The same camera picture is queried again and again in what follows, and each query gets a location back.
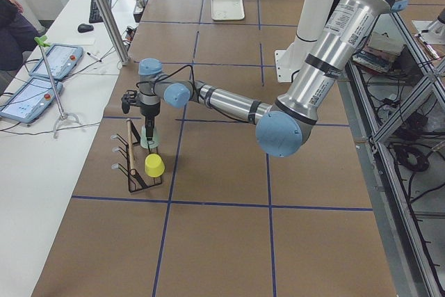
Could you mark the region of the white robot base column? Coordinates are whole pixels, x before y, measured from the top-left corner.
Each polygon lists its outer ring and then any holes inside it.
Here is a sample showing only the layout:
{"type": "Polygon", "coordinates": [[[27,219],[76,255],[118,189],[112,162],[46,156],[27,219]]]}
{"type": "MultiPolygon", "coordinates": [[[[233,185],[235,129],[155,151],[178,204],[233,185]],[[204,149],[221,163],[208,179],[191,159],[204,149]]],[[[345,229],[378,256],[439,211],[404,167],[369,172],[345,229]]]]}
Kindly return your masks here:
{"type": "Polygon", "coordinates": [[[280,83],[292,82],[320,38],[335,0],[304,0],[295,40],[285,50],[275,51],[275,69],[280,83]]]}

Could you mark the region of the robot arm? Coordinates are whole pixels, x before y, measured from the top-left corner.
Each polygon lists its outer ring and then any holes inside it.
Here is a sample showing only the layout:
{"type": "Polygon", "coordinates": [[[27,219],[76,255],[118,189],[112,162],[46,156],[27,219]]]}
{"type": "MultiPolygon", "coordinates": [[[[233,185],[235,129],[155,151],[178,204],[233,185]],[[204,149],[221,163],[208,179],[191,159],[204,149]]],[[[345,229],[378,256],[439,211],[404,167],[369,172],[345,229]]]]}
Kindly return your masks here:
{"type": "Polygon", "coordinates": [[[309,39],[297,35],[275,58],[278,73],[290,88],[266,104],[202,81],[175,81],[155,58],[138,66],[143,105],[165,102],[181,108],[205,105],[229,118],[253,124],[263,151],[271,156],[294,154],[309,138],[318,108],[346,63],[365,45],[379,16],[406,8],[409,0],[305,0],[299,25],[309,39]]]}

